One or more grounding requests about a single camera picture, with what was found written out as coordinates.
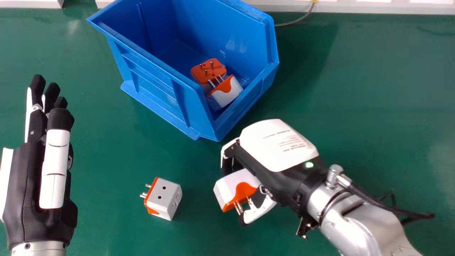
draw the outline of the metallic forearm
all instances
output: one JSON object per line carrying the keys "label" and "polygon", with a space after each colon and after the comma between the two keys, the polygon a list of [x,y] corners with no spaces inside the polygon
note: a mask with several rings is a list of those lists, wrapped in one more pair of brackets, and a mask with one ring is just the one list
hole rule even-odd
{"label": "metallic forearm", "polygon": [[23,243],[13,247],[11,256],[65,256],[66,245],[58,241]]}

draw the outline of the robotic hand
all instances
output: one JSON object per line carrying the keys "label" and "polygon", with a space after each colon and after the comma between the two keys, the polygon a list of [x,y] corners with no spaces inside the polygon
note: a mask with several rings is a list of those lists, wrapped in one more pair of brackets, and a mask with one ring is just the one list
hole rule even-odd
{"label": "robotic hand", "polygon": [[27,90],[25,143],[3,149],[0,220],[14,256],[64,256],[77,225],[70,199],[74,118],[60,88],[35,75]]}
{"label": "robotic hand", "polygon": [[394,203],[392,192],[372,198],[341,166],[327,168],[316,147],[279,119],[252,124],[226,144],[221,169],[213,191],[224,212],[237,210],[241,225],[276,204],[289,206],[300,218],[298,236],[319,228],[343,256],[421,256],[403,225],[434,217],[384,205],[388,195]]}

